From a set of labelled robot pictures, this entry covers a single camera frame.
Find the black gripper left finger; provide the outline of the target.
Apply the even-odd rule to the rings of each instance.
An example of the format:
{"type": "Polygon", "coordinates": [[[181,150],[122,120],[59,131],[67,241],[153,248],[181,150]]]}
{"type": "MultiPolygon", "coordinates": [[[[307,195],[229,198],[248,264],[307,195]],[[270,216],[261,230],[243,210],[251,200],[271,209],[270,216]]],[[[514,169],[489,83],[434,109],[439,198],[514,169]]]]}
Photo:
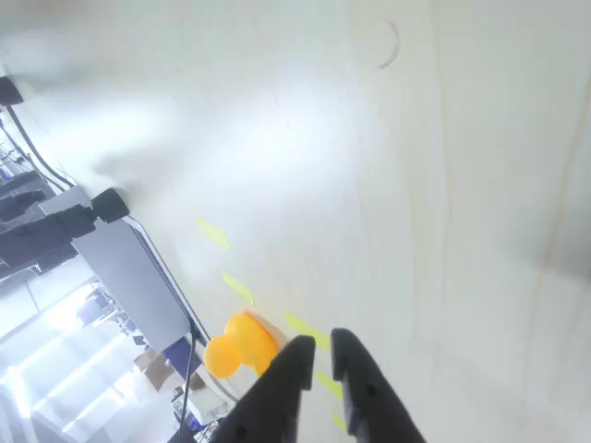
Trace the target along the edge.
{"type": "Polygon", "coordinates": [[[301,394],[310,390],[316,342],[298,335],[226,415],[214,442],[283,443],[297,441],[301,394]]]}

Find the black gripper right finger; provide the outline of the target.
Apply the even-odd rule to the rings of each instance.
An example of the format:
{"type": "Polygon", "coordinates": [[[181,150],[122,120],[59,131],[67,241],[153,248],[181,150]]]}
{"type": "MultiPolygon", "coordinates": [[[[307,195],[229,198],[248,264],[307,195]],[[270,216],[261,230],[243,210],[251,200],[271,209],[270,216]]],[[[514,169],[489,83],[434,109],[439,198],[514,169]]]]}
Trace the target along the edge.
{"type": "Polygon", "coordinates": [[[380,367],[349,329],[331,332],[332,378],[344,392],[347,433],[358,442],[423,442],[380,367]]]}

